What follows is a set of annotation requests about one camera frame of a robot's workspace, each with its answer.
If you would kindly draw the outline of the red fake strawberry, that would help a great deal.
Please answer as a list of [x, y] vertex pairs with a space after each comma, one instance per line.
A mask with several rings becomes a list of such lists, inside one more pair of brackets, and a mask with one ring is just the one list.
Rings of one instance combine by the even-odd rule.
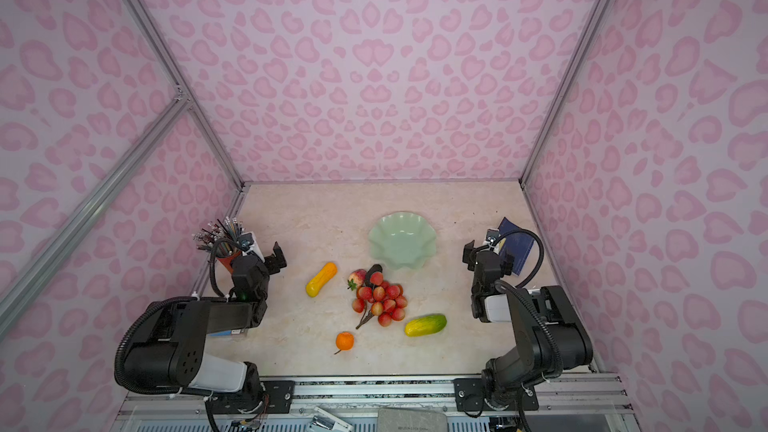
[[360, 287], [365, 285], [367, 271], [365, 269], [358, 269], [352, 272], [347, 278], [347, 288], [352, 291], [357, 291]]

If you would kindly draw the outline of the dark fake avocado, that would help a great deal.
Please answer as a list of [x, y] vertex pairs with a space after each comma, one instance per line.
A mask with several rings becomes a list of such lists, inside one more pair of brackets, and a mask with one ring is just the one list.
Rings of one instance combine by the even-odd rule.
[[375, 274], [383, 271], [383, 267], [380, 264], [374, 264], [365, 275], [365, 281], [369, 282], [370, 278]]

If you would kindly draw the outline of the small orange fake tangerine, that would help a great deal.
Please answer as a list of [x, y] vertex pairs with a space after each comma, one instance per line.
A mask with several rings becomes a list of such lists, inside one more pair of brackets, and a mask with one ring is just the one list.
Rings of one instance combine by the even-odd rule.
[[355, 345], [355, 337], [351, 332], [341, 332], [336, 336], [336, 354], [351, 350]]

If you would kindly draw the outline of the red fake lychee bunch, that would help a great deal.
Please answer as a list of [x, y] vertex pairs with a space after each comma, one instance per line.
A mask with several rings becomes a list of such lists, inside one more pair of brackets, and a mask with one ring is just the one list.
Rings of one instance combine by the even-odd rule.
[[403, 287], [390, 283], [384, 277], [383, 271], [375, 273], [369, 282], [357, 291], [352, 309], [360, 315], [355, 329], [376, 320], [381, 327], [388, 327], [393, 322], [401, 322], [406, 317], [408, 300], [404, 296]]

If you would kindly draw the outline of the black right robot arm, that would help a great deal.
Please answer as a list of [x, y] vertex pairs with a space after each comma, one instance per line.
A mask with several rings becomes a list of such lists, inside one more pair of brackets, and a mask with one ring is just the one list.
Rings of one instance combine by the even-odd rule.
[[529, 290], [505, 282], [514, 265], [510, 254], [500, 256], [489, 245], [469, 242], [462, 262], [473, 273], [472, 316], [492, 323], [490, 303], [499, 302], [508, 312], [515, 345], [488, 360], [478, 378], [453, 381], [457, 410], [472, 418], [492, 410], [538, 410], [537, 385], [593, 360], [593, 345], [582, 321], [562, 287]]

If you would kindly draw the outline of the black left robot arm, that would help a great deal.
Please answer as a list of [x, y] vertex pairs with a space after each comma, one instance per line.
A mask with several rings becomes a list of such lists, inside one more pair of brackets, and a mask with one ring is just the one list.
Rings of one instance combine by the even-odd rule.
[[259, 326], [267, 310], [270, 278], [287, 266], [278, 244], [260, 257], [232, 261], [227, 296], [173, 297], [151, 303], [124, 334], [114, 359], [118, 385], [143, 395], [242, 396], [258, 403], [257, 367], [205, 352], [209, 335]]

